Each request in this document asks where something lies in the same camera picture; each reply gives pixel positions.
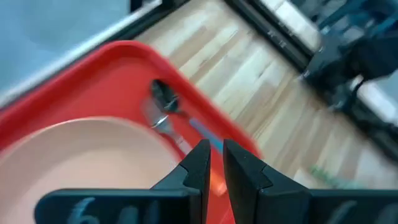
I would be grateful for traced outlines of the dark spoon blue handle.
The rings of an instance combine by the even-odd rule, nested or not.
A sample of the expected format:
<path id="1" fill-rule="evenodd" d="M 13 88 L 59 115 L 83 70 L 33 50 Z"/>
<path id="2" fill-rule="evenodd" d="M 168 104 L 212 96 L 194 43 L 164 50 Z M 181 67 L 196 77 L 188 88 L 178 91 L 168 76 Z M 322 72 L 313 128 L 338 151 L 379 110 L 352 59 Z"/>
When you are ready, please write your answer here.
<path id="1" fill-rule="evenodd" d="M 208 139 L 219 154 L 223 153 L 223 142 L 201 121 L 189 115 L 180 106 L 180 97 L 166 82 L 155 79 L 151 83 L 151 92 L 160 109 L 166 113 L 179 114 L 188 119 L 190 126 L 199 132 L 204 138 Z"/>

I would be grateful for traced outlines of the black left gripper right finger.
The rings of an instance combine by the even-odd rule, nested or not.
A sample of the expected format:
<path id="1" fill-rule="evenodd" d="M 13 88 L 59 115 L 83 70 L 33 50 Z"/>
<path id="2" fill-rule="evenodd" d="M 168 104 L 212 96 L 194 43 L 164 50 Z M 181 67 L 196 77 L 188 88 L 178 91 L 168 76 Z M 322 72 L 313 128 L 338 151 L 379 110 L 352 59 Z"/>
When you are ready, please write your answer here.
<path id="1" fill-rule="evenodd" d="M 398 224 L 398 190 L 308 189 L 233 140 L 223 147 L 236 224 Z"/>

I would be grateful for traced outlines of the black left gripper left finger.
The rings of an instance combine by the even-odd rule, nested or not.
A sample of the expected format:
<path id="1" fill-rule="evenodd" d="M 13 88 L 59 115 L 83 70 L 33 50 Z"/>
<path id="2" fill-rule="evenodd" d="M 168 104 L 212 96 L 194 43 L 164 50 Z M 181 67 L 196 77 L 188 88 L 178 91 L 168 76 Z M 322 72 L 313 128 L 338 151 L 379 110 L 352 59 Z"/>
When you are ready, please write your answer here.
<path id="1" fill-rule="evenodd" d="M 149 189 L 59 189 L 34 209 L 35 224 L 206 224 L 211 149 L 202 139 Z"/>

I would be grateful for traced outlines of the red plastic tray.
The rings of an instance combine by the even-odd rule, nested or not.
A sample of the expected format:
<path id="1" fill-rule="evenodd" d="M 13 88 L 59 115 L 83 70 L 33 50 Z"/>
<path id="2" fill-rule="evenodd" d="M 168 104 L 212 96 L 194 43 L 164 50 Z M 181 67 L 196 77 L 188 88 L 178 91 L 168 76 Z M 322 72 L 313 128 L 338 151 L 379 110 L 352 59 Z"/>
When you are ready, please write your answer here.
<path id="1" fill-rule="evenodd" d="M 219 138 L 232 139 L 249 152 L 256 151 L 252 141 L 166 59 L 142 43 L 117 41 L 102 46 L 1 110 L 0 153 L 23 137 L 58 123 L 111 117 L 130 120 L 153 130 L 172 146 L 179 164 L 184 153 L 168 136 L 152 129 L 143 114 L 142 103 L 146 98 L 158 106 L 150 88 L 155 79 L 166 82 L 180 97 L 181 108 Z M 174 130 L 193 148 L 202 139 L 209 141 L 190 126 L 187 118 L 164 113 L 169 116 Z M 210 149 L 210 168 L 224 178 L 223 153 L 219 154 L 211 143 Z M 206 224 L 235 224 L 228 190 L 217 196 L 209 188 Z"/>

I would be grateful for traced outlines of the small green potted plant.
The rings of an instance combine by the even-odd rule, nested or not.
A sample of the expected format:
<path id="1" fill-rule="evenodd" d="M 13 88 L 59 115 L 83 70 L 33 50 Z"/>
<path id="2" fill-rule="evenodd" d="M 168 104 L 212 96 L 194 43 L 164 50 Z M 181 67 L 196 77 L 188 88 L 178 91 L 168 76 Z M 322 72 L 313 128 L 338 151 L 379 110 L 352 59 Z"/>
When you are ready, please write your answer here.
<path id="1" fill-rule="evenodd" d="M 354 182 L 332 175 L 325 169 L 318 166 L 311 166 L 309 168 L 309 172 L 315 178 L 319 179 L 320 181 L 324 182 L 334 189 L 354 189 L 356 187 L 356 184 Z"/>

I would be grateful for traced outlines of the pink round plate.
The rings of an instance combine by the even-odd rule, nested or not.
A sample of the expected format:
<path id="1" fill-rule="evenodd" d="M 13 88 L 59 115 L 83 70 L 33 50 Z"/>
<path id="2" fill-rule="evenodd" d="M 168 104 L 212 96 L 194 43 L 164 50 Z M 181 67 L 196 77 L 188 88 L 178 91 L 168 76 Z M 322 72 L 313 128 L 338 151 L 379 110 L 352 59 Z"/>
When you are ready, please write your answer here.
<path id="1" fill-rule="evenodd" d="M 111 117 L 65 121 L 0 153 L 0 224 L 34 224 L 45 194 L 65 188 L 147 189 L 178 164 L 156 133 Z"/>

